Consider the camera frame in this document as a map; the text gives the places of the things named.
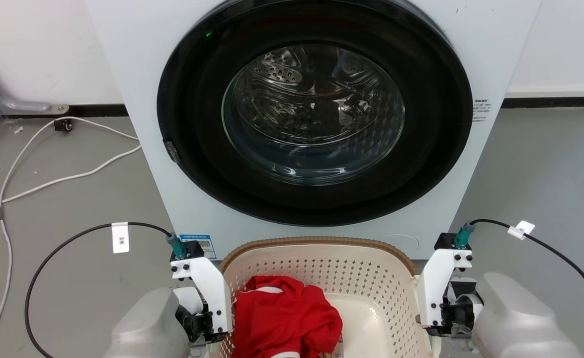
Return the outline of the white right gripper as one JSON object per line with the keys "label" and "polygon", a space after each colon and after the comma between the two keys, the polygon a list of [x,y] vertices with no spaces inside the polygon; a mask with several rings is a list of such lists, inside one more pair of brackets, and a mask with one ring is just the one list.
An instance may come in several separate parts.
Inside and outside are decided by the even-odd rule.
{"label": "white right gripper", "polygon": [[431,336],[470,338],[484,304],[477,281],[454,274],[471,268],[472,250],[438,249],[416,282],[419,323]]}

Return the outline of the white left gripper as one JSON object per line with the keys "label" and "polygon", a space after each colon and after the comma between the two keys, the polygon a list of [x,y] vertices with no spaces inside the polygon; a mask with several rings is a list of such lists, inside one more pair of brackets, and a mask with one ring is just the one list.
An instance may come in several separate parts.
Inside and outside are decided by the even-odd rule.
{"label": "white left gripper", "polygon": [[172,277],[190,287],[173,290],[179,301],[176,319],[192,345],[215,344],[233,332],[230,287],[208,258],[171,257]]}

